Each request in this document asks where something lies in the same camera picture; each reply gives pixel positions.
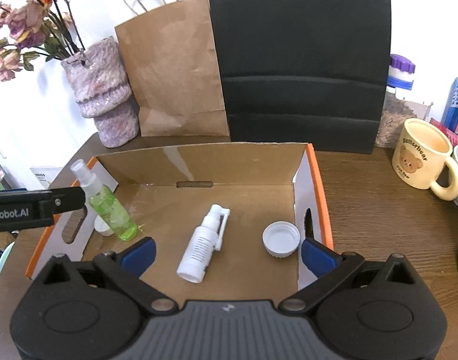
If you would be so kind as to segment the green spray bottle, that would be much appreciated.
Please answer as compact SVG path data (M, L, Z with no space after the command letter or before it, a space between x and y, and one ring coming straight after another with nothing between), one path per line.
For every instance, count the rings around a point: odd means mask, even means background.
M84 190L87 202L109 228L124 242L134 239L138 234L138 225L111 189L82 159L75 161L70 168Z

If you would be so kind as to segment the pink textured vase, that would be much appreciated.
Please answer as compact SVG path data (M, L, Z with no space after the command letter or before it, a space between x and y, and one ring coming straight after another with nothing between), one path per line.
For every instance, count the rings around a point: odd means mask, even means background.
M126 68L113 37L61 62L82 117L92 119L102 144L120 147L139 133Z

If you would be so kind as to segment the brown paper bag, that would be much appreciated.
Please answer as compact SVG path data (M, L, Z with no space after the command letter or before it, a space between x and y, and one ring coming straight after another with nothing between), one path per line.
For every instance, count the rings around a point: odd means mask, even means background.
M228 137L208 0L175 0L116 28L145 137Z

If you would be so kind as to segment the black paper bag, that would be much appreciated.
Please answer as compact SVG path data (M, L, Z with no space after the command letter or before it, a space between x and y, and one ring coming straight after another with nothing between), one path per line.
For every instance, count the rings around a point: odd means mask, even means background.
M370 153L391 0L209 0L233 141Z

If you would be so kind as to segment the cream bear mug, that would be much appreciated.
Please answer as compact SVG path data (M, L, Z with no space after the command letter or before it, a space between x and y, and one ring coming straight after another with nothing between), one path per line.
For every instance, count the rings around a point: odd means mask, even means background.
M430 189L444 201L458 197L458 164L452 158L453 146L447 136L432 124L407 119L393 153L396 175L415 189Z

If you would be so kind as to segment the dried pink flowers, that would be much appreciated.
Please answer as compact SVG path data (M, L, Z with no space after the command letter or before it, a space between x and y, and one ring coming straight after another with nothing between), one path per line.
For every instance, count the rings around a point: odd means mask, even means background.
M63 13L59 4L68 8ZM69 0L27 0L14 8L0 1L0 81L15 79L17 72L32 72L32 61L62 61L86 49L70 9Z

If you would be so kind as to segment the white spray bottle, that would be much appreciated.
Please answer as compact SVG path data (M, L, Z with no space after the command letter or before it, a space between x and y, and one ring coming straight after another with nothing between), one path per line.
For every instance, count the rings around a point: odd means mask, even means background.
M200 284L213 252L220 251L230 209L213 204L201 225L192 233L191 239L177 267L177 275L190 283Z

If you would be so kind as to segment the orange cardboard box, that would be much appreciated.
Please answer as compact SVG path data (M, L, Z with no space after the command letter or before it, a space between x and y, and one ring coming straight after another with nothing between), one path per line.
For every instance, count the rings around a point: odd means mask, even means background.
M332 229L311 144L217 143L103 154L89 169L117 195L156 242L156 259L141 280L177 302L189 299L280 301L314 281L297 253L275 258L262 241L277 221L305 227L332 246ZM190 241L214 204L230 210L222 248L202 283L177 275Z

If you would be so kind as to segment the white jar lid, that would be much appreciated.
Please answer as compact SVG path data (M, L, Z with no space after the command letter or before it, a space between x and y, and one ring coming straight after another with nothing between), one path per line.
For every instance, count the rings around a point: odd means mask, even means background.
M272 257L287 258L298 249L301 234L294 224L277 221L265 228L262 242L265 250Z

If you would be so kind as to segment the white paper booklet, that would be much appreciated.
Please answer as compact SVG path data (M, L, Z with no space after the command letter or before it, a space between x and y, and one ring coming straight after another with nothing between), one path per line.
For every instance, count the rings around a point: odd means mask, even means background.
M41 186L44 189L48 189L58 174L62 171L62 167L31 167L30 170L35 175Z

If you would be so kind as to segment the purple lid food jar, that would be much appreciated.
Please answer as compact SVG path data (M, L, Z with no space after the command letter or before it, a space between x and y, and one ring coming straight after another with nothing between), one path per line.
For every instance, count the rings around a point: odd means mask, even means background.
M376 147L393 149L407 119L428 118L432 102L412 94L414 78L415 64L406 57L391 54Z

